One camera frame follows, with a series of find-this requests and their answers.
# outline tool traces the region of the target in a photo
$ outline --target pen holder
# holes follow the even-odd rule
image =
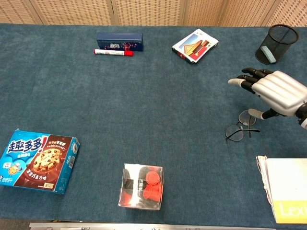
[[[297,40],[298,33],[292,27],[283,24],[274,25],[257,49],[256,58],[264,64],[274,64]]]

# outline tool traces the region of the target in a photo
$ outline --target robotic hand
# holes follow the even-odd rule
[[[239,85],[256,94],[271,108],[266,112],[249,109],[250,115],[258,119],[267,119],[278,115],[296,115],[298,123],[307,129],[306,86],[280,71],[245,68],[242,72],[252,76],[240,75],[235,79],[230,79],[228,84]]]

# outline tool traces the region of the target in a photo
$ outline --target blue carpet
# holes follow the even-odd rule
[[[201,28],[219,40],[191,66],[171,46],[196,27],[0,25],[0,149],[17,128],[77,137],[65,195],[0,187],[0,218],[304,229],[277,225],[257,155],[307,157],[296,117],[224,138],[255,95],[227,84],[241,69],[281,70],[307,85],[307,28],[275,65],[255,51],[268,28]],[[97,32],[142,32],[134,57],[94,55]],[[164,167],[160,211],[118,207],[124,163]]]

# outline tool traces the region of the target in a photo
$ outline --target dark blue box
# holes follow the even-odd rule
[[[143,34],[100,32],[97,43],[100,49],[143,51]]]

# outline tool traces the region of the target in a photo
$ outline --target chocolate chip cookie image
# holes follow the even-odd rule
[[[59,149],[44,150],[35,158],[33,170],[40,174],[50,172],[59,164],[61,154],[62,153]]]

